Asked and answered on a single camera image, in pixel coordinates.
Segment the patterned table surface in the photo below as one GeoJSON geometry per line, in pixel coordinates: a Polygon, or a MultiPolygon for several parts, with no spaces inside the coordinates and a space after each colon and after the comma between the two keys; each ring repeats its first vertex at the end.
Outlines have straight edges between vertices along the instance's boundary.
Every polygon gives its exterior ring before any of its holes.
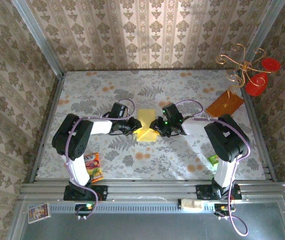
{"type": "MultiPolygon", "coordinates": [[[[136,118],[138,109],[155,109],[156,115],[162,116],[163,106],[184,99],[198,100],[207,108],[231,84],[224,70],[68,72],[37,178],[69,177],[63,159],[51,146],[55,132],[68,113],[80,117],[101,116],[110,111],[114,102],[124,98],[134,101],[136,118]]],[[[124,104],[132,110],[130,102],[124,101],[124,104]]],[[[192,102],[185,102],[178,109],[184,116],[199,110],[192,102]]],[[[239,164],[236,179],[264,180],[261,158],[245,105],[237,109],[232,117],[248,135],[252,149],[251,155],[239,164]]],[[[99,153],[106,179],[208,180],[215,174],[215,168],[207,158],[215,152],[204,130],[206,124],[199,123],[197,135],[158,136],[156,142],[137,142],[136,135],[92,135],[85,154],[99,153]]]]}

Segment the red cup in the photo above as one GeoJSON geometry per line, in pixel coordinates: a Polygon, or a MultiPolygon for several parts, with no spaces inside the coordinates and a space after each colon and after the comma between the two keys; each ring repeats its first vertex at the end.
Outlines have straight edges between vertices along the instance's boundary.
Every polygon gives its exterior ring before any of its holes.
{"type": "Polygon", "coordinates": [[[247,85],[245,86],[245,90],[249,95],[251,95],[253,97],[257,97],[260,94],[262,94],[263,91],[267,87],[267,83],[268,83],[267,73],[265,73],[265,72],[258,73],[251,78],[251,81],[249,81],[247,83],[247,85]]]}
{"type": "Polygon", "coordinates": [[[266,69],[266,71],[277,72],[281,69],[281,64],[274,58],[266,57],[261,61],[261,65],[266,69]]]}

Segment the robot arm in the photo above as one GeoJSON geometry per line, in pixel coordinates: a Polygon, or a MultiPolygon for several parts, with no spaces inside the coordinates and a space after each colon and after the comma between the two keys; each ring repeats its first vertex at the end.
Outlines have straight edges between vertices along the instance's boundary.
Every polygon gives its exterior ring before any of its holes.
{"type": "MultiPolygon", "coordinates": [[[[123,118],[125,109],[125,105],[116,102],[108,113],[108,117],[113,119],[123,118]]],[[[91,181],[85,165],[84,152],[90,136],[94,134],[110,134],[114,131],[122,131],[123,134],[128,135],[141,128],[142,125],[140,121],[133,117],[129,118],[129,120],[82,120],[75,128],[70,139],[68,147],[70,161],[67,162],[65,156],[67,139],[74,124],[79,119],[78,116],[72,113],[68,114],[54,135],[51,144],[68,165],[70,182],[74,185],[86,186],[91,181]]]]}
{"type": "MultiPolygon", "coordinates": [[[[199,122],[191,116],[183,117],[175,104],[170,103],[162,108],[162,112],[167,120],[162,117],[154,120],[150,128],[157,131],[162,137],[171,137],[172,133],[176,135],[196,135],[199,128],[199,122]]],[[[218,122],[207,124],[204,129],[208,135],[215,153],[219,157],[217,172],[212,179],[212,199],[225,199],[228,195],[231,177],[237,159],[243,156],[247,150],[244,141],[229,127],[234,128],[243,136],[247,143],[249,139],[233,118],[228,115],[222,115],[218,122]]]]}

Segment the yellow sponge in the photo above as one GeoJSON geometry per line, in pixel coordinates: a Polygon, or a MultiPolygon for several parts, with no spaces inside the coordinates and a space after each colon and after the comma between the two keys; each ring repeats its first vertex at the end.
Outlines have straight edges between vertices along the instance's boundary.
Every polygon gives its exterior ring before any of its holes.
{"type": "Polygon", "coordinates": [[[154,121],[155,119],[156,119],[155,109],[138,110],[138,120],[141,122],[142,128],[136,131],[137,142],[155,142],[157,140],[157,135],[159,134],[149,128],[152,121],[154,121]]]}

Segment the snack bag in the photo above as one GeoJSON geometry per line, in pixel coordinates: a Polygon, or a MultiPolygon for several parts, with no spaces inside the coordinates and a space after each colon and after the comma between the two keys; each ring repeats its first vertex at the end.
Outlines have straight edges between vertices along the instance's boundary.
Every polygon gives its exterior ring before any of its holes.
{"type": "Polygon", "coordinates": [[[87,173],[90,175],[91,182],[95,183],[104,179],[98,152],[85,155],[83,158],[87,173]]]}

